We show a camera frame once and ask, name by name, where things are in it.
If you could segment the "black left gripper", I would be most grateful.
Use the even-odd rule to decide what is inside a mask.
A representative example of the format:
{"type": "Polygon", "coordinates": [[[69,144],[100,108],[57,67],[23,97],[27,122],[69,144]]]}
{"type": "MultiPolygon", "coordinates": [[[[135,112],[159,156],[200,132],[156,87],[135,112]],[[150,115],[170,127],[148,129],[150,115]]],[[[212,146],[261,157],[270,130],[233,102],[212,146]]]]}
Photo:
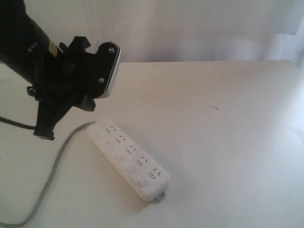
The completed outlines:
{"type": "Polygon", "coordinates": [[[53,141],[56,124],[71,107],[92,112],[104,95],[105,46],[94,54],[86,51],[90,46],[86,37],[74,37],[69,46],[35,42],[27,49],[27,93],[39,101],[35,136],[53,141]]]}

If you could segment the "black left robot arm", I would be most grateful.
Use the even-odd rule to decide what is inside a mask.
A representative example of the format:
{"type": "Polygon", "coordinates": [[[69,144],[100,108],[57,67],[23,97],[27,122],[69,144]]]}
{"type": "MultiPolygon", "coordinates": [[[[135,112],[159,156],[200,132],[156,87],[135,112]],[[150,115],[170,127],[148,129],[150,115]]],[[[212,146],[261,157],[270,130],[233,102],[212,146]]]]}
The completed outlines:
{"type": "Polygon", "coordinates": [[[105,92],[99,53],[86,52],[89,42],[75,37],[69,46],[55,45],[26,13],[22,0],[0,3],[0,60],[30,83],[29,96],[38,101],[34,135],[54,140],[56,124],[72,108],[92,112],[105,92]]]}

